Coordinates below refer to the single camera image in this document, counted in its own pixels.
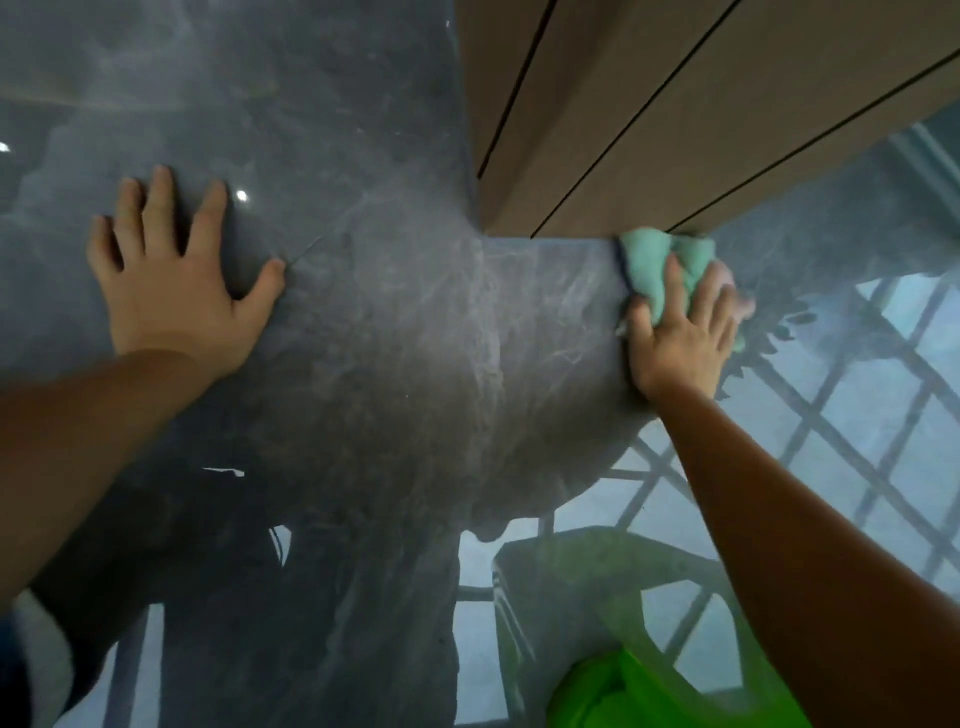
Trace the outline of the person's right hand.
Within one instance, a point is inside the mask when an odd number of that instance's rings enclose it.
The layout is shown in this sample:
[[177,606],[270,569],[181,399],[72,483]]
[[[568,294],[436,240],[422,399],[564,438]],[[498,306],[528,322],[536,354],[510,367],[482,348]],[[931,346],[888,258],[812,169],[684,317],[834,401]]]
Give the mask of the person's right hand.
[[660,324],[655,327],[656,354],[652,359],[628,361],[633,384],[654,411],[663,415],[671,408],[671,400],[692,399],[696,402],[714,399],[724,365],[732,356],[722,351],[722,334],[741,298],[737,285],[726,287],[716,313],[726,314],[721,324],[714,319],[714,329],[701,329],[685,314],[685,289],[682,271],[674,256],[665,267],[667,300]]

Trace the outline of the person's left hand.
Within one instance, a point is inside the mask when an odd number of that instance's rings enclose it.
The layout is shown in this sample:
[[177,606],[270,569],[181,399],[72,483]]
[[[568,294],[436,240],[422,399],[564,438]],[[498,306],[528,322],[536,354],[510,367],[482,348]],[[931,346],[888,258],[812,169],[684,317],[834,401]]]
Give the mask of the person's left hand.
[[220,380],[243,366],[266,330],[246,334],[234,321],[238,299],[227,287],[221,260],[226,185],[210,182],[185,248],[177,236],[178,257],[145,253],[142,213],[149,187],[122,179],[110,219],[124,269],[114,279],[96,279],[114,350],[120,356],[175,353],[194,361],[210,380]]

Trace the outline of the mint green cleaning cloth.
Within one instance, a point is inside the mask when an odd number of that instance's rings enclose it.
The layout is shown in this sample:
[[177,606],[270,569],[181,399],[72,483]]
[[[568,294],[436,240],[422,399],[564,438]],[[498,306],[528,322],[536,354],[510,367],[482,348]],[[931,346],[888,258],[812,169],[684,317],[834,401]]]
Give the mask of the mint green cleaning cloth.
[[736,287],[730,268],[716,255],[716,243],[709,237],[674,235],[653,227],[641,227],[618,238],[623,272],[630,291],[642,297],[650,310],[654,327],[666,310],[666,263],[678,261],[684,290],[684,314],[690,314],[693,296],[702,280],[717,269],[721,286]]

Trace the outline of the person's left forearm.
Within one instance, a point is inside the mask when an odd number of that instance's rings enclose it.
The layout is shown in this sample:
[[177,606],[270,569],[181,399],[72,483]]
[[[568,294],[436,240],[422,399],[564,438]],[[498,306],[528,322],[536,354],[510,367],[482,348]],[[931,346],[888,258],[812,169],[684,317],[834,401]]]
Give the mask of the person's left forearm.
[[220,377],[187,354],[142,350],[0,393],[0,613],[138,452]]

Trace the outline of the person's right forearm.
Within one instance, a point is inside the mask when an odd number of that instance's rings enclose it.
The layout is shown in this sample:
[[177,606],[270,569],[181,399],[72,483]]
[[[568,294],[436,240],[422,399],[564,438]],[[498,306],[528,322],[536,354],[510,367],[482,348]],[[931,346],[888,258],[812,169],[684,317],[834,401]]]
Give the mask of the person's right forearm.
[[960,728],[960,605],[697,389],[649,392],[762,650],[815,728]]

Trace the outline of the brown wooden cabinet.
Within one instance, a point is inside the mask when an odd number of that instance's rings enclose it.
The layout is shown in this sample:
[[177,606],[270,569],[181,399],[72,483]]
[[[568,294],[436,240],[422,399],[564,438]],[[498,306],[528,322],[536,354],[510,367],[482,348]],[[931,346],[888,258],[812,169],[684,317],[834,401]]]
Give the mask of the brown wooden cabinet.
[[960,100],[960,0],[454,0],[492,237],[706,233]]

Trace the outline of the bright green plastic chair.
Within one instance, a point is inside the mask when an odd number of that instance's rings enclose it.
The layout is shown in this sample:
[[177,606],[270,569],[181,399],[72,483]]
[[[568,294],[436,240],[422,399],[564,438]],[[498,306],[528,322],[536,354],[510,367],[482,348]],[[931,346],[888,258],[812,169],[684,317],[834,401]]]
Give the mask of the bright green plastic chair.
[[811,728],[792,700],[728,713],[671,693],[626,649],[576,663],[553,693],[547,728]]

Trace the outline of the person's dark blue clothing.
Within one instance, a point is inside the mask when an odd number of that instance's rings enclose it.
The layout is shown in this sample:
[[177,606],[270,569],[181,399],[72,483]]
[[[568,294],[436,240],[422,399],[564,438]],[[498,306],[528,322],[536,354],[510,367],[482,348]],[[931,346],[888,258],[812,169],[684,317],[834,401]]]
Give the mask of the person's dark blue clothing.
[[14,617],[0,616],[0,728],[31,728],[32,704],[27,662]]

